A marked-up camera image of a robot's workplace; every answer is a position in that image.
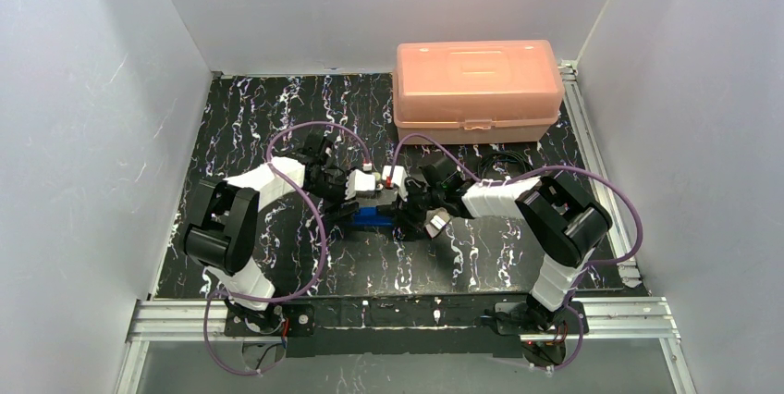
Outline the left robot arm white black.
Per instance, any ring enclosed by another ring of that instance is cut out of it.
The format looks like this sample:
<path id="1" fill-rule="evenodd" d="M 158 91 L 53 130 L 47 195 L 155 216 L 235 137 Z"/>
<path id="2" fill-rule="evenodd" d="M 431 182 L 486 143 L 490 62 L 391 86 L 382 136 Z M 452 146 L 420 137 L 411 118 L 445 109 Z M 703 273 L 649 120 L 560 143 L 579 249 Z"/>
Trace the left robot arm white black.
<path id="1" fill-rule="evenodd" d="M 369 154 L 363 154 L 360 167 L 342 168 L 333 148 L 326 136 L 310 134 L 301 147 L 272 156 L 249 172 L 201 179 L 179 249 L 217 277 L 236 304 L 251 312 L 266 310 L 276 288 L 252 258 L 260 210 L 297 188 L 337 206 L 375 190 Z"/>

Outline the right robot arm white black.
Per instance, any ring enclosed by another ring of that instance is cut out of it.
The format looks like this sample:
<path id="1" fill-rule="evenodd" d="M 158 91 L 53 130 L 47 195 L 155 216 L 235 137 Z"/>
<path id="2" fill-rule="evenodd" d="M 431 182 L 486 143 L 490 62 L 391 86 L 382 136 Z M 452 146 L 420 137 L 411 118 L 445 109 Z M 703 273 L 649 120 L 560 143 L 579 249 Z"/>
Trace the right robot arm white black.
<path id="1" fill-rule="evenodd" d="M 613 226 L 607 210 L 563 169 L 547 170 L 513 183 L 466 179 L 442 162 L 424 166 L 423 178 L 385 166 L 381 181 L 397 193 L 391 214 L 404 232 L 436 233 L 430 216 L 503 217 L 523 220 L 544 252 L 539 276 L 525 302 L 507 318 L 545 331 L 565 310 L 569 293 L 594 249 Z"/>

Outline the blue stapler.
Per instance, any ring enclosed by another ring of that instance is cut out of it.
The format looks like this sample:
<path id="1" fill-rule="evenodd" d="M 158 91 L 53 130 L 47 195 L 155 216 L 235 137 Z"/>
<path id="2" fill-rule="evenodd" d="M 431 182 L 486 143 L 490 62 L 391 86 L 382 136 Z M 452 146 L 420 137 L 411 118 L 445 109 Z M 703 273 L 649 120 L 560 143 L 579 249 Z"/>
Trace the blue stapler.
<path id="1" fill-rule="evenodd" d="M 388 205 L 365 206 L 358 208 L 344 224 L 354 228 L 393 228 L 396 220 Z"/>

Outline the beige stapler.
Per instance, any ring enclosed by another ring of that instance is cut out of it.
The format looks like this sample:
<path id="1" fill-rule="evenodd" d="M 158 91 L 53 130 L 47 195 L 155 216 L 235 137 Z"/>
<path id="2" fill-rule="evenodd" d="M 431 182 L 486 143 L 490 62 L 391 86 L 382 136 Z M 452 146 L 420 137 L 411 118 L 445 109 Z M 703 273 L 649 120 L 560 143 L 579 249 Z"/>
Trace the beige stapler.
<path id="1" fill-rule="evenodd" d="M 386 178 L 381 172 L 373 172 L 375 179 L 375 189 L 380 191 L 386 187 Z"/>

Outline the cardboard staples tray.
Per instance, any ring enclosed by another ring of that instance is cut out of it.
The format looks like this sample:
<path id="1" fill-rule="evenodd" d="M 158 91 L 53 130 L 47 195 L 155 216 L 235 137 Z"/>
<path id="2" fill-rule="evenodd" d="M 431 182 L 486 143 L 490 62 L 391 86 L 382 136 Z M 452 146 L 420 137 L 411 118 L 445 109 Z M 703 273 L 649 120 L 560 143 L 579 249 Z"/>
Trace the cardboard staples tray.
<path id="1" fill-rule="evenodd" d="M 428 236 L 436 238 L 450 223 L 451 215 L 443 208 L 429 211 L 425 220 L 425 231 Z"/>

